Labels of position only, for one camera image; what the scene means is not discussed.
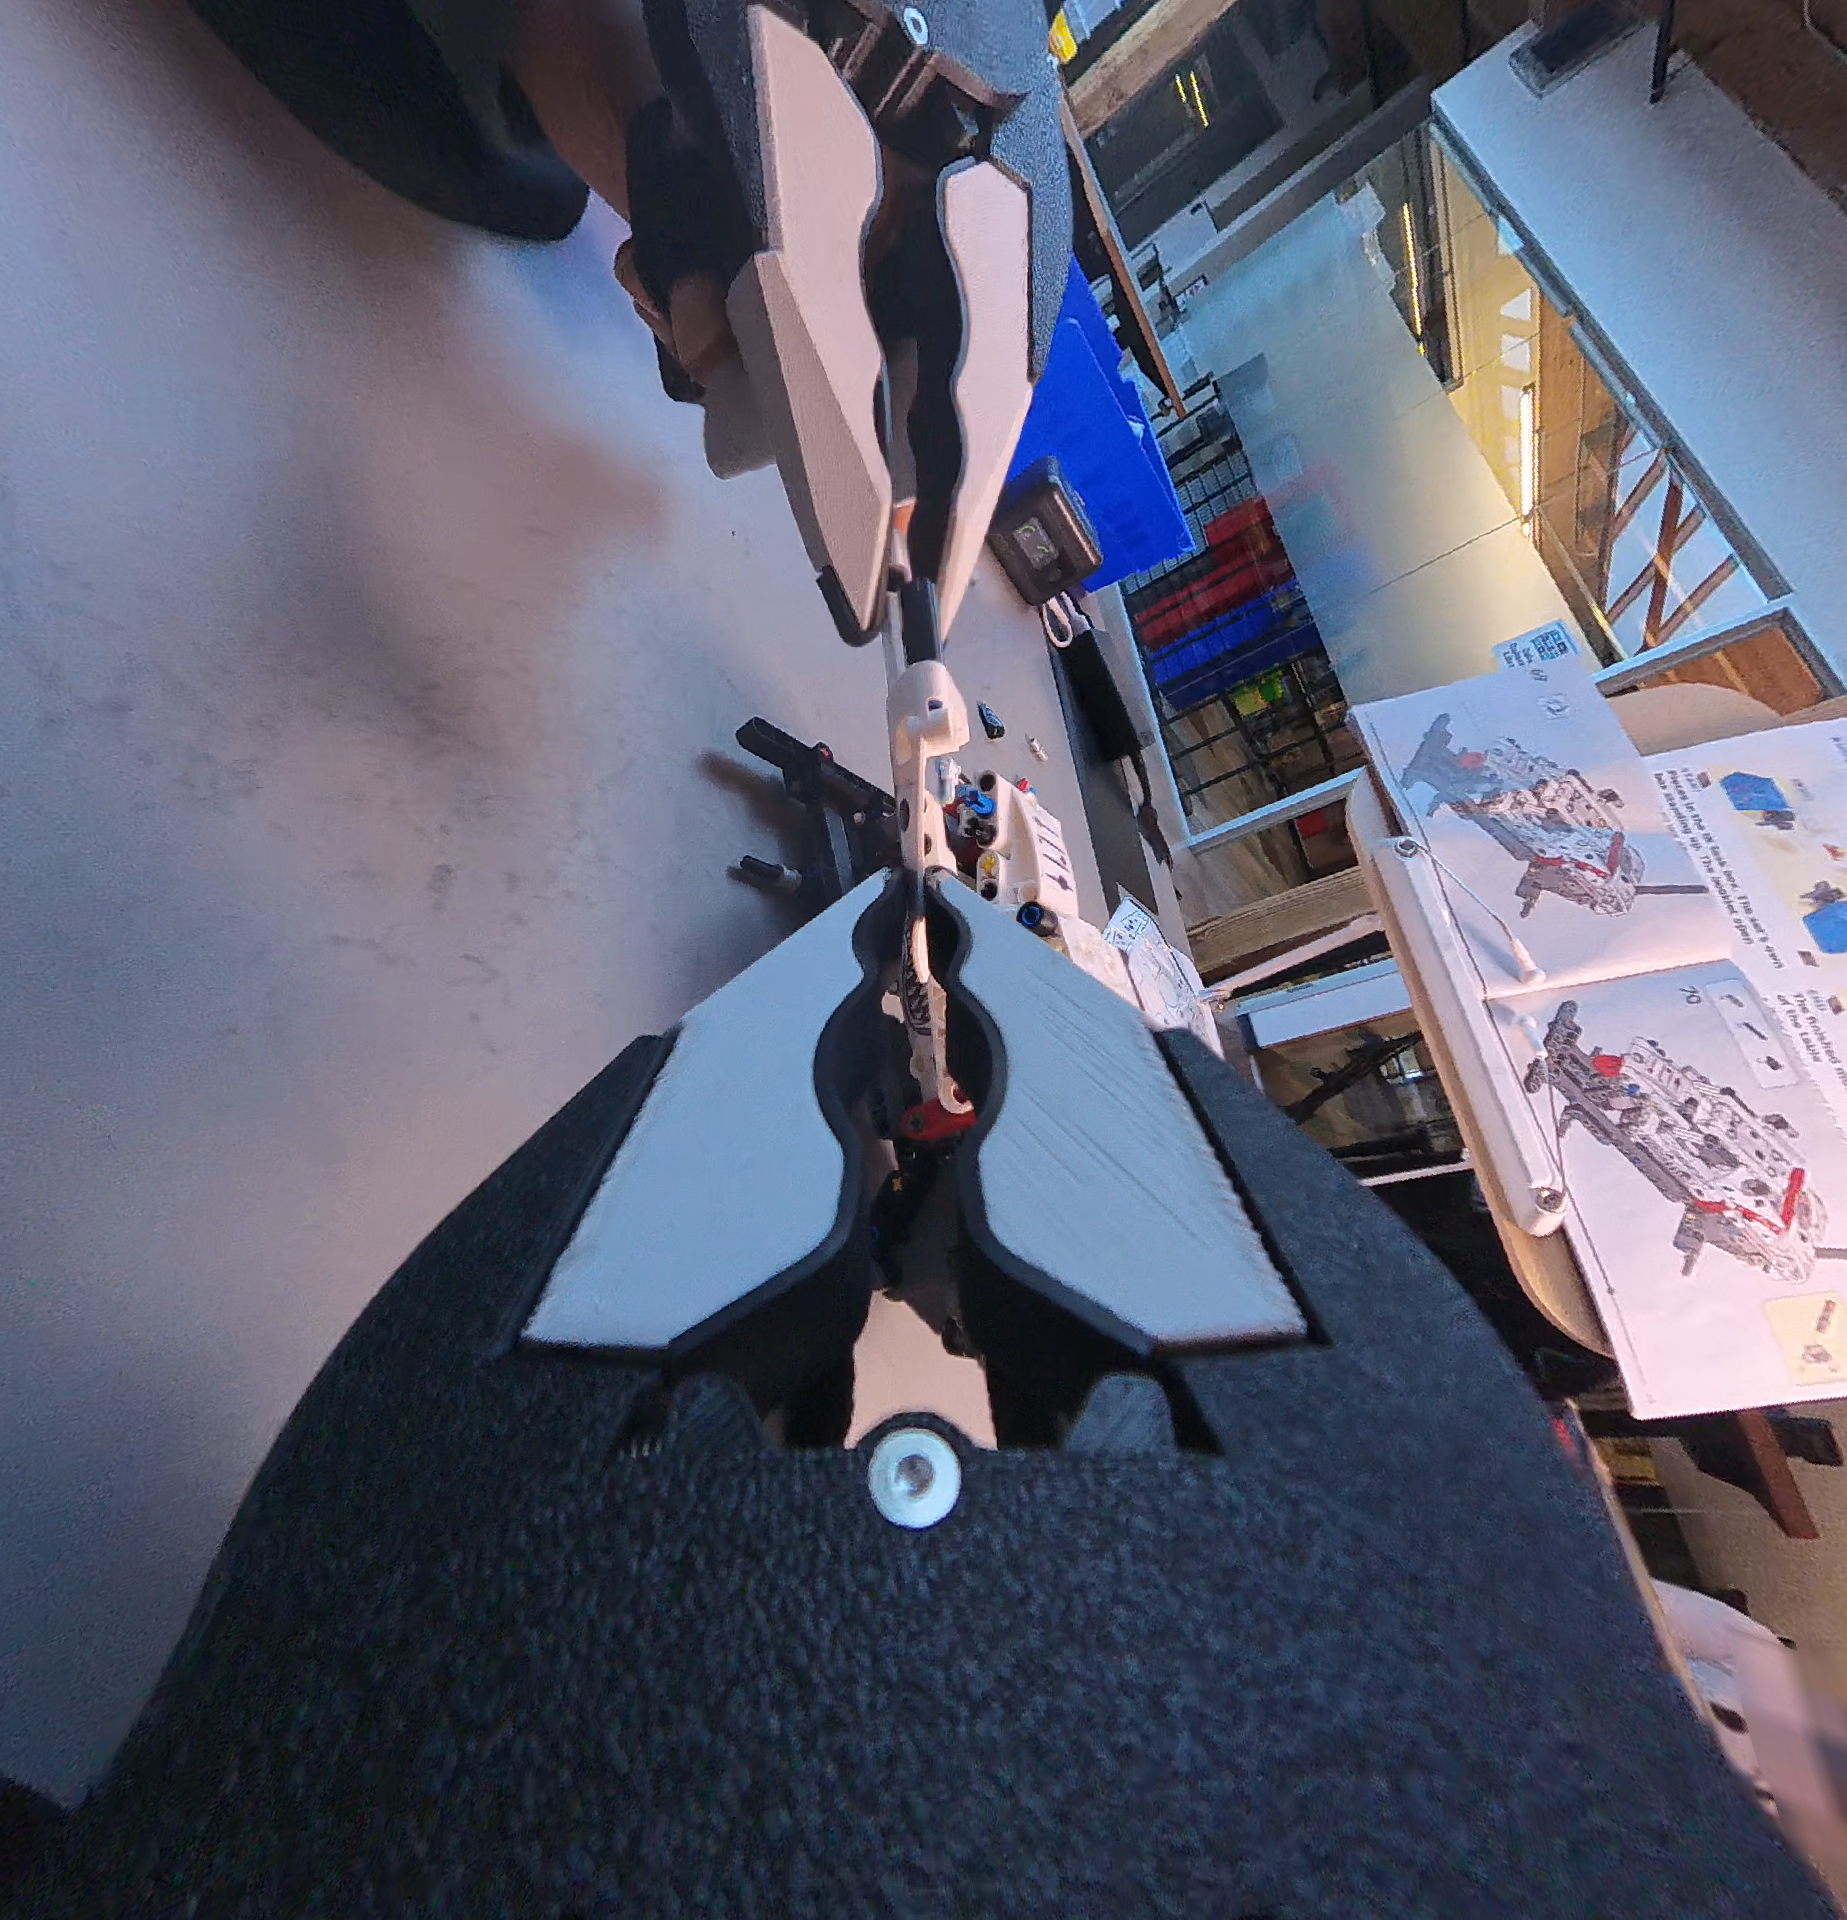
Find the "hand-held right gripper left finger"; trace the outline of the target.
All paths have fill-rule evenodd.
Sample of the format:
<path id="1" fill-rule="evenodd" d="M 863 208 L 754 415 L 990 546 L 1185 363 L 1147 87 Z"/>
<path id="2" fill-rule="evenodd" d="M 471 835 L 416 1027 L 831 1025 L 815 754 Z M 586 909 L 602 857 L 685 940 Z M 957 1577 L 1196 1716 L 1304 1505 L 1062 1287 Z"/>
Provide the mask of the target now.
<path id="1" fill-rule="evenodd" d="M 870 985 L 858 936 L 885 894 L 862 881 L 679 1022 L 529 1343 L 679 1356 L 839 1252 L 863 1192 L 844 1090 Z"/>

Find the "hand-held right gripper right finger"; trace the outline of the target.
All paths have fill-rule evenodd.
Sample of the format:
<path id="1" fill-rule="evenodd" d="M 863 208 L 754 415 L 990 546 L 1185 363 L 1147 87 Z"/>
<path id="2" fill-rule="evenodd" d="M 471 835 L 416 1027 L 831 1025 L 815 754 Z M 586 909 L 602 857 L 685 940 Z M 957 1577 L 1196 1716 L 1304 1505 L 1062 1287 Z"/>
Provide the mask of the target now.
<path id="1" fill-rule="evenodd" d="M 1137 1356 L 1303 1340 L 1304 1315 L 1140 1011 L 957 879 L 952 1010 L 987 1078 L 956 1152 L 970 1246 Z"/>

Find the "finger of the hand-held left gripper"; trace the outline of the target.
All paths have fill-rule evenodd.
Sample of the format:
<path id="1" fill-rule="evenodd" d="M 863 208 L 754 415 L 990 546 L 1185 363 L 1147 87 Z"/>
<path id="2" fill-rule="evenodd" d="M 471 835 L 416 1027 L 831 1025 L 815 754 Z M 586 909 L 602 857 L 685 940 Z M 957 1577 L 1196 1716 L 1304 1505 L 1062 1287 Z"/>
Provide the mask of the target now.
<path id="1" fill-rule="evenodd" d="M 1029 237 L 1027 188 L 964 158 L 937 177 L 906 241 L 911 572 L 940 604 L 962 603 L 1031 403 Z"/>
<path id="2" fill-rule="evenodd" d="M 888 354 L 866 246 L 885 202 L 877 131 L 823 44 L 776 9 L 726 9 L 725 136 L 759 248 L 726 291 L 798 532 L 839 636 L 888 619 Z"/>

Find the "white lego truck model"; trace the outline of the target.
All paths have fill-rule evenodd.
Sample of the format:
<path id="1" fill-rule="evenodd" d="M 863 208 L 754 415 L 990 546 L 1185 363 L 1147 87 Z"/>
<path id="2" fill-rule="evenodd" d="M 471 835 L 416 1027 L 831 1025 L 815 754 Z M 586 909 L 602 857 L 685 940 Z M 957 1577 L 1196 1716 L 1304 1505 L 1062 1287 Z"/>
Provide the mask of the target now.
<path id="1" fill-rule="evenodd" d="M 734 872 L 747 886 L 817 916 L 897 863 L 899 808 L 885 789 L 843 767 L 828 745 L 802 741 L 759 715 L 744 722 L 734 741 L 779 775 L 808 830 L 792 866 L 744 854 Z M 1083 917 L 1061 823 L 1032 786 L 996 772 L 968 778 L 956 770 L 939 785 L 952 869 L 983 903 L 1093 970 L 1109 944 Z"/>

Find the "white lego panel subassembly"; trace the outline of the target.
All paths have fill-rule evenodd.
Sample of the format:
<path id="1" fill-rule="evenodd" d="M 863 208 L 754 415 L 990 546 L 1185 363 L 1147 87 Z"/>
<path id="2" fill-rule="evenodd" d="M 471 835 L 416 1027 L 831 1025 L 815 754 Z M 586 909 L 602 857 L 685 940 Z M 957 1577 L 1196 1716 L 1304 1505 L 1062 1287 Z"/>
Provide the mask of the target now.
<path id="1" fill-rule="evenodd" d="M 902 583 L 896 616 L 905 666 L 888 693 L 888 741 L 906 899 L 896 995 L 920 1092 L 897 1121 L 897 1138 L 926 1147 L 953 1141 L 974 1123 L 974 1104 L 950 1068 L 948 989 L 935 970 L 930 932 L 933 879 L 956 868 L 937 775 L 964 747 L 968 725 L 940 658 L 935 583 Z"/>

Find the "lego instruction booklet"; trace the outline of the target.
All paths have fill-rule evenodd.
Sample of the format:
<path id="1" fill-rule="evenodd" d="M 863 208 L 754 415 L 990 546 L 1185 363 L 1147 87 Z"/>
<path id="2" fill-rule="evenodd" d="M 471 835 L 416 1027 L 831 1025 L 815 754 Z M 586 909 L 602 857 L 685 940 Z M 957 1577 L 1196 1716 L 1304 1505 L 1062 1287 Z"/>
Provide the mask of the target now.
<path id="1" fill-rule="evenodd" d="M 1564 1238 L 1643 1416 L 1847 1398 L 1847 1135 L 1574 662 L 1352 707 L 1494 1001 L 1545 1022 Z"/>

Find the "lego sticker sheet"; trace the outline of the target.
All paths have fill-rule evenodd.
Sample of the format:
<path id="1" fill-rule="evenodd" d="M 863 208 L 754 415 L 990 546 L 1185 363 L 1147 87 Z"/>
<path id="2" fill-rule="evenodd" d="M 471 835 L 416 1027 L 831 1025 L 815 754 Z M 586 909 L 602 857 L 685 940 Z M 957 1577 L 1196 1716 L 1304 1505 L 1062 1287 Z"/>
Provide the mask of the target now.
<path id="1" fill-rule="evenodd" d="M 1152 1031 L 1177 1028 L 1224 1055 L 1222 1032 L 1192 959 L 1173 947 L 1163 927 L 1134 898 L 1104 924 L 1106 944 L 1121 956 L 1134 1001 Z"/>

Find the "person's left hand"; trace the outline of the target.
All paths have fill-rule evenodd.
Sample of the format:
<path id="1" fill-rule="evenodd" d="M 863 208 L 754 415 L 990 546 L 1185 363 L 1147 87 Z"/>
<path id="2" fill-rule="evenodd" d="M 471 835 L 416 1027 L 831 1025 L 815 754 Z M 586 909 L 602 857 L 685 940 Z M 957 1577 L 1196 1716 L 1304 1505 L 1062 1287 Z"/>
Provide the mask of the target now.
<path id="1" fill-rule="evenodd" d="M 605 203 L 631 218 L 631 124 L 663 95 L 660 70 L 636 3 L 519 3 L 508 68 L 560 158 Z M 616 275 L 656 343 L 704 394 L 737 359 L 723 291 L 714 277 L 679 278 L 666 301 L 652 294 L 631 243 Z"/>

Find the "small black device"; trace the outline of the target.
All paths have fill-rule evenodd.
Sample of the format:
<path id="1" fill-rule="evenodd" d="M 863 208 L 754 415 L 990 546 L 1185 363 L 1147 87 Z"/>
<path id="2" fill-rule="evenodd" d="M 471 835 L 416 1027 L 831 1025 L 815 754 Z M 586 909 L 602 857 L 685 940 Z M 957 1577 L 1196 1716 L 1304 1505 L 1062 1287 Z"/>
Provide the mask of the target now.
<path id="1" fill-rule="evenodd" d="M 1085 500 L 1050 452 L 1008 482 L 986 542 L 1031 609 L 1075 592 L 1104 564 Z"/>

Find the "shelf of red blue bins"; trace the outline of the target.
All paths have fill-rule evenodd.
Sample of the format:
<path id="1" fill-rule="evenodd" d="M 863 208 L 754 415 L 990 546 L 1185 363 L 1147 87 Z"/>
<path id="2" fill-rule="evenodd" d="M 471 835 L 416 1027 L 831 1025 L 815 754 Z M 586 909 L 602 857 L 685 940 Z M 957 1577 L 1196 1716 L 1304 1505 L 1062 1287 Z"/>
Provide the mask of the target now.
<path id="1" fill-rule="evenodd" d="M 1187 823 L 1211 830 L 1362 767 L 1349 704 L 1269 505 L 1121 590 Z"/>

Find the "white booklet stand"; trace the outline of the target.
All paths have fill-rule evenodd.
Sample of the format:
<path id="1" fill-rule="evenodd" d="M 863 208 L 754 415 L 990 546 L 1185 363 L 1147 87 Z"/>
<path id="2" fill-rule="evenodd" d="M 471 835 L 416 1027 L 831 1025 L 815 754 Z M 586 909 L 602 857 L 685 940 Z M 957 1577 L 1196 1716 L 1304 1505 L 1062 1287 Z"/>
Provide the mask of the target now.
<path id="1" fill-rule="evenodd" d="M 1373 773 L 1358 775 L 1345 819 L 1497 1237 L 1512 1259 L 1562 1255 L 1578 1126 L 1545 1022 L 1488 996 L 1437 861 L 1395 827 Z"/>

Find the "black power adapter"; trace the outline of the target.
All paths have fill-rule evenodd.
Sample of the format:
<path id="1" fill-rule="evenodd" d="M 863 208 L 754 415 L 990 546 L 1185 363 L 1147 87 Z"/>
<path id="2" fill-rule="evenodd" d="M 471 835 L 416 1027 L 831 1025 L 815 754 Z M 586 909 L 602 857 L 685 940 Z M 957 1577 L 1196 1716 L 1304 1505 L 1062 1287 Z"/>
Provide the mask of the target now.
<path id="1" fill-rule="evenodd" d="M 1142 763 L 1147 730 L 1128 704 L 1123 683 L 1094 627 L 1078 629 L 1056 652 L 1059 669 L 1072 689 L 1078 713 L 1093 730 L 1107 760 Z"/>

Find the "white background table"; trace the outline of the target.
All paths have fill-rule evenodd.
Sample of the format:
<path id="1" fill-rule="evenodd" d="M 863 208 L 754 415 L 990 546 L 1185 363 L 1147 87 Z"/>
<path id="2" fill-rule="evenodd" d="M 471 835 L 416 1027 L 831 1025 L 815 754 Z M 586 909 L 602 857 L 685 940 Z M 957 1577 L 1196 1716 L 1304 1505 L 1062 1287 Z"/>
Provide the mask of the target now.
<path id="1" fill-rule="evenodd" d="M 1770 564 L 1847 688 L 1847 214 L 1650 35 L 1534 95 L 1522 29 L 1434 95 L 1467 177 Z"/>

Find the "printed task sheet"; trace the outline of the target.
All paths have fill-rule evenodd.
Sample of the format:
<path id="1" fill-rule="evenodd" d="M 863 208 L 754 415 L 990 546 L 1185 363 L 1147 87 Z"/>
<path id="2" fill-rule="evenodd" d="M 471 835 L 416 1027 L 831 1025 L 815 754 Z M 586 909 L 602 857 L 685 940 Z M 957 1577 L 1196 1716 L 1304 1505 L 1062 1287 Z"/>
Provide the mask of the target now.
<path id="1" fill-rule="evenodd" d="M 1645 756 L 1735 959 L 1847 1135 L 1847 718 Z"/>

